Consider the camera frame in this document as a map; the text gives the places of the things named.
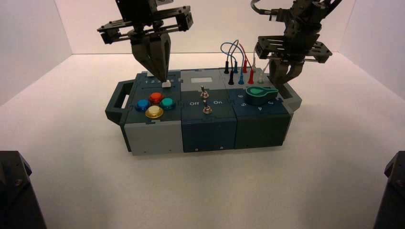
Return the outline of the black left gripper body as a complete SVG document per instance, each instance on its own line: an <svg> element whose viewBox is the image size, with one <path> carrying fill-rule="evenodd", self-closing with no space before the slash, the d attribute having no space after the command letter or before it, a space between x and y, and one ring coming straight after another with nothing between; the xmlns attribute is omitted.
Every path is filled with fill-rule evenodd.
<svg viewBox="0 0 405 229"><path fill-rule="evenodd" d="M159 10L158 7L173 3L172 0L117 0L122 19L109 21L97 31L105 44L143 39L165 40L169 33L187 31L193 25L190 6Z"/></svg>

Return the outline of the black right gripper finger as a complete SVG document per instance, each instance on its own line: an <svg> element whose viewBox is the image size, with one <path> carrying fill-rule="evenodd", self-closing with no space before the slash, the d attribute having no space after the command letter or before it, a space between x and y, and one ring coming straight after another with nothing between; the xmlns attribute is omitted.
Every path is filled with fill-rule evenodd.
<svg viewBox="0 0 405 229"><path fill-rule="evenodd" d="M286 82L298 77L303 69L305 61L289 61L287 62Z"/></svg>
<svg viewBox="0 0 405 229"><path fill-rule="evenodd" d="M272 59L269 61L269 64L269 79L276 88L279 88L281 87L281 85L285 84L288 81L288 62L281 59Z"/></svg>

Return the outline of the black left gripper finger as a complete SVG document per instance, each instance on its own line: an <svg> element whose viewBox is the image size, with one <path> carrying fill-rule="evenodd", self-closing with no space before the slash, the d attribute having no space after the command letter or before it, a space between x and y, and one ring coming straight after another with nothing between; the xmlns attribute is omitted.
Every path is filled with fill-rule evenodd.
<svg viewBox="0 0 405 229"><path fill-rule="evenodd" d="M132 39L131 49L135 59L152 73L153 66L150 57L150 38Z"/></svg>
<svg viewBox="0 0 405 229"><path fill-rule="evenodd" d="M150 40L153 74L163 83L168 78L171 39L168 33L158 34Z"/></svg>

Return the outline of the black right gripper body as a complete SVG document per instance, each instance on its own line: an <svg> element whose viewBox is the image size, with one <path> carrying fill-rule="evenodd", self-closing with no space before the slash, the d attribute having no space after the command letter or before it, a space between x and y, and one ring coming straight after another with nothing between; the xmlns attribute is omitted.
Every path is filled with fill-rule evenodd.
<svg viewBox="0 0 405 229"><path fill-rule="evenodd" d="M325 63L332 56L331 51L318 41L322 28L321 21L333 11L331 0L294 0L289 9L260 9L260 15L276 18L285 25L283 35L259 36L255 52L260 59L274 58L283 61L303 61L313 57L311 62Z"/></svg>

